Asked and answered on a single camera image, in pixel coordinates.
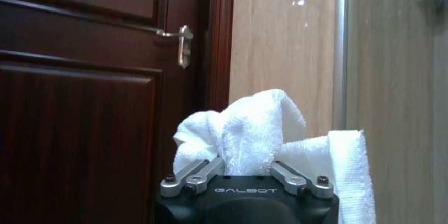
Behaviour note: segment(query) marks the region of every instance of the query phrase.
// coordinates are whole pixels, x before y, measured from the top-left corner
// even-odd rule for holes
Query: door frame
[[[207,12],[200,109],[222,111],[230,103],[234,0],[210,0]]]

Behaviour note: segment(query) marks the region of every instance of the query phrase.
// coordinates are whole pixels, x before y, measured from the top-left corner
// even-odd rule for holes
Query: wall
[[[308,136],[332,118],[335,0],[235,0],[230,100],[287,91]]]
[[[428,0],[350,0],[347,126],[364,128],[379,223],[448,223],[448,39]]]

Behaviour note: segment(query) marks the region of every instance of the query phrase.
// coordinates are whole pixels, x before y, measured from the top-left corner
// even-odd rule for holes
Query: wooden wall panel
[[[308,136],[332,120],[335,0],[235,0],[230,100],[287,91]]]

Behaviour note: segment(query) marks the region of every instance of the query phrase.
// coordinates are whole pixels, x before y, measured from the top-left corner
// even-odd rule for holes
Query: screw
[[[166,181],[167,182],[175,182],[176,181],[176,175],[175,174],[168,174],[166,176]]]
[[[328,186],[328,183],[330,183],[330,179],[327,176],[324,175],[318,176],[318,184],[323,186]]]

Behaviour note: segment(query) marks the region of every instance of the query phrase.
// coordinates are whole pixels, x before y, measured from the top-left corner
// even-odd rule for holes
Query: logo
[[[216,193],[239,193],[239,194],[267,194],[267,193],[275,193],[278,189],[232,189],[232,188],[216,188],[215,192]]]

